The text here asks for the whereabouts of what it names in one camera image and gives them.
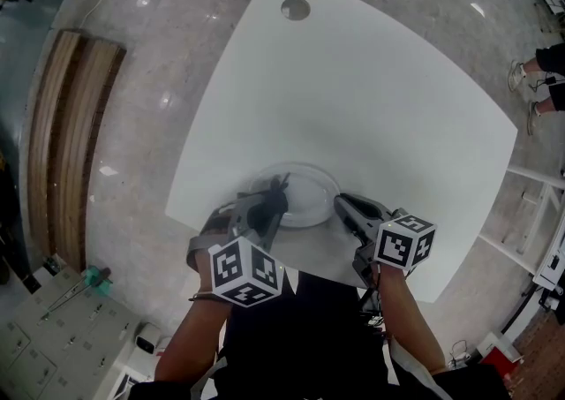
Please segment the bracelet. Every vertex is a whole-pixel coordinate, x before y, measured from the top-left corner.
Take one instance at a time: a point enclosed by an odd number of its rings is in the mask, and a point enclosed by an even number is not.
[[[218,303],[229,303],[229,301],[216,296],[211,291],[202,291],[200,293],[197,292],[192,295],[192,298],[188,298],[189,301],[196,301],[199,299],[209,299],[210,301],[217,301]]]

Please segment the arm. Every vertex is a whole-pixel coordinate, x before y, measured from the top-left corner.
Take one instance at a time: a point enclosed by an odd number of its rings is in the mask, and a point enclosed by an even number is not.
[[[376,267],[373,279],[378,282]],[[430,374],[446,370],[445,358],[438,341],[427,326],[404,280],[401,269],[380,265],[380,302],[389,337],[416,358]]]
[[[196,253],[200,290],[211,291],[210,260],[206,251]],[[194,301],[185,319],[161,356],[156,381],[195,383],[214,364],[223,323],[231,305],[201,299]]]

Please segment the red object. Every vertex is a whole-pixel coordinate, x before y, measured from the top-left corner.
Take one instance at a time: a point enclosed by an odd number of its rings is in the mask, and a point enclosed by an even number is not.
[[[496,368],[496,371],[502,378],[507,378],[512,372],[518,367],[520,361],[512,362],[504,353],[498,348],[494,347],[490,353],[488,353],[482,361],[481,364],[490,364]]]

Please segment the cabinet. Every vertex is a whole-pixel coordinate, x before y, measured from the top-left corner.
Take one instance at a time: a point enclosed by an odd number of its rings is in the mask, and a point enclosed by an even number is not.
[[[8,370],[8,376],[33,399],[39,397],[55,374],[55,365],[29,344]]]
[[[0,343],[0,370],[8,370],[29,339],[16,323],[8,321],[0,327]]]
[[[66,268],[0,325],[0,388],[11,400],[99,400],[117,381],[139,317],[87,288],[42,319],[79,281]]]

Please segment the wooden bench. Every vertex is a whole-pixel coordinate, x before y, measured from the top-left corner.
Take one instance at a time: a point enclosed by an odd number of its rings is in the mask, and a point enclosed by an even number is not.
[[[125,50],[61,32],[41,80],[30,139],[30,226],[46,255],[86,267],[87,194],[96,138]]]

